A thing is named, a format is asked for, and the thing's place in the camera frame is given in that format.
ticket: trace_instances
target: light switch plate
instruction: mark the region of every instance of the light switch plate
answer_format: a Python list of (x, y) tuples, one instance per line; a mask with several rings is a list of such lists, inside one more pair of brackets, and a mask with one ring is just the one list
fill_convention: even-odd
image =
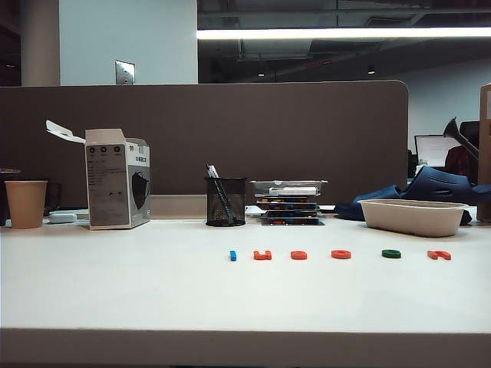
[(135, 84), (135, 64), (126, 61), (115, 61), (116, 84)]

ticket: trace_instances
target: ceiling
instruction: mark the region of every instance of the ceiling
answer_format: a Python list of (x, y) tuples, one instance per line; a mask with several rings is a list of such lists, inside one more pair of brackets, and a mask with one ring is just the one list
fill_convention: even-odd
[[(0, 86), (21, 84), (20, 1), (0, 0)], [(490, 0), (197, 0), (198, 29), (491, 26)], [(199, 41), (199, 82), (367, 79), (491, 57), (489, 40)]]

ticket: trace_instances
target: stack of trays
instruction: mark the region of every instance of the stack of trays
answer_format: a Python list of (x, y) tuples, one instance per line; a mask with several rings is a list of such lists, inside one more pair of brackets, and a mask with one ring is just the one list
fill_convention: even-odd
[(266, 213), (260, 218), (263, 225), (323, 225), (315, 197), (321, 195), (326, 181), (275, 180), (251, 182), (256, 205)]

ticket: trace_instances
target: computer monitor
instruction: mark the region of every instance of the computer monitor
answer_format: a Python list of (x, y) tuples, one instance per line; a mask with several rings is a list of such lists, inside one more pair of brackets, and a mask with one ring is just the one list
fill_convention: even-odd
[(460, 146), (454, 138), (443, 135), (414, 136), (418, 162), (433, 167), (445, 167), (445, 159), (451, 148)]

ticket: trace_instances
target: desk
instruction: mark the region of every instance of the desk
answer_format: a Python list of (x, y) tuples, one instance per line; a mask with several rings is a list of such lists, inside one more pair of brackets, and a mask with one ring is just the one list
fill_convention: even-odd
[[(489, 367), (490, 234), (473, 222), (421, 238), (334, 217), (314, 227), (3, 228), (2, 359)], [(353, 258), (331, 258), (339, 248)], [(382, 258), (384, 248), (403, 256)], [(267, 249), (272, 261), (252, 259)], [(434, 261), (430, 249), (453, 259)]]

